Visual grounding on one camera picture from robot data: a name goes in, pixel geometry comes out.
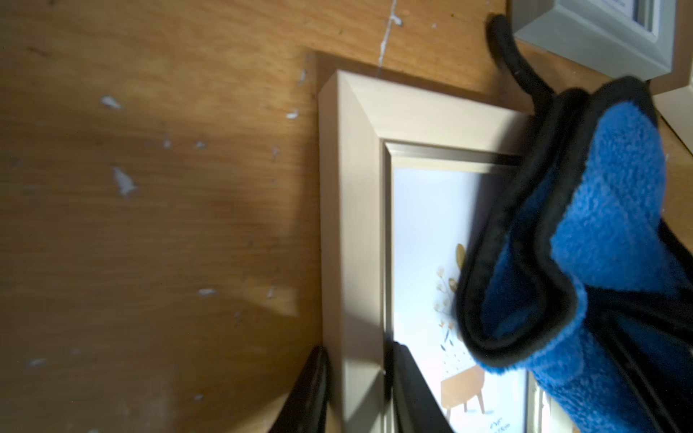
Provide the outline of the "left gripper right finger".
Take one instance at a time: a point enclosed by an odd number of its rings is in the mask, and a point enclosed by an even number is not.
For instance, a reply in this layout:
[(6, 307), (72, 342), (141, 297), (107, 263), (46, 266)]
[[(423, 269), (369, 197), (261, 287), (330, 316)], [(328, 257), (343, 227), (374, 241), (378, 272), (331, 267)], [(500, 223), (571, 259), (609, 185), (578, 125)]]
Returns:
[(392, 348), (395, 431), (453, 433), (407, 346)]

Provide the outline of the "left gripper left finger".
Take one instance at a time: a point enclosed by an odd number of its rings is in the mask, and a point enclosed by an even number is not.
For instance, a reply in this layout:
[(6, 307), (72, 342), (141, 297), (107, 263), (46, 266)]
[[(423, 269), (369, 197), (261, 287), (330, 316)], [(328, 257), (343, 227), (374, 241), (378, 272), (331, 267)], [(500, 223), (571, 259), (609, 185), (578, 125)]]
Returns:
[(269, 432), (323, 433), (326, 429), (329, 373), (327, 350), (315, 346)]

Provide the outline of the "blue microfiber cloth black trim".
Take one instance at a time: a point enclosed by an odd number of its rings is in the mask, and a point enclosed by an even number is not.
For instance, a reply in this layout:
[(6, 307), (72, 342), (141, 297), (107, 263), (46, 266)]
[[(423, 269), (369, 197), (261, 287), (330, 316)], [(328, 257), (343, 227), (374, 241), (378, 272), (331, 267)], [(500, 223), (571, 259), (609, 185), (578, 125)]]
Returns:
[(692, 255), (662, 218), (666, 162), (647, 85), (554, 91), (507, 18), (496, 57), (534, 103), (532, 145), (456, 296), (490, 373), (524, 370), (583, 432), (692, 429)]

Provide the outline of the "cream white picture frame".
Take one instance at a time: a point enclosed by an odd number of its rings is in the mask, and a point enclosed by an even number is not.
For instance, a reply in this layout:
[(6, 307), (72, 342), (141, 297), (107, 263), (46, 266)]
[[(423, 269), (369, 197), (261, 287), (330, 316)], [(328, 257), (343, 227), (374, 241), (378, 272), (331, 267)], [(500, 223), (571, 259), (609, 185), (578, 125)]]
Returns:
[(570, 432), (527, 371), (488, 375), (455, 318), (467, 252), (526, 151), (527, 115), (339, 71), (319, 94), (323, 344), (344, 432), (396, 432), (407, 346), (456, 432)]

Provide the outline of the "white picture frame black border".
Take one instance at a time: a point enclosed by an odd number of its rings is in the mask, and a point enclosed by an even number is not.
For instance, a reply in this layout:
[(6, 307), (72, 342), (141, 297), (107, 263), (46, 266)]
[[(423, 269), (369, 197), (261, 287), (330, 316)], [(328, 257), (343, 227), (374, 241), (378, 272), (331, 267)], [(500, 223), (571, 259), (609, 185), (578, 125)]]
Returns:
[(665, 121), (692, 152), (692, 75), (684, 85), (658, 93), (653, 99)]

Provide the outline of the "light blue picture frame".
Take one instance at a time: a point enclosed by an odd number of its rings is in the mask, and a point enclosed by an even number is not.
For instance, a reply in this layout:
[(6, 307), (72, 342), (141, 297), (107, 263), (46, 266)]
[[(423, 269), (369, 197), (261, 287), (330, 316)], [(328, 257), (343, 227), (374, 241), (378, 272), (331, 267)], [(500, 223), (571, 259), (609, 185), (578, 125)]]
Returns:
[(514, 36), (611, 78), (671, 72), (675, 1), (515, 0)]

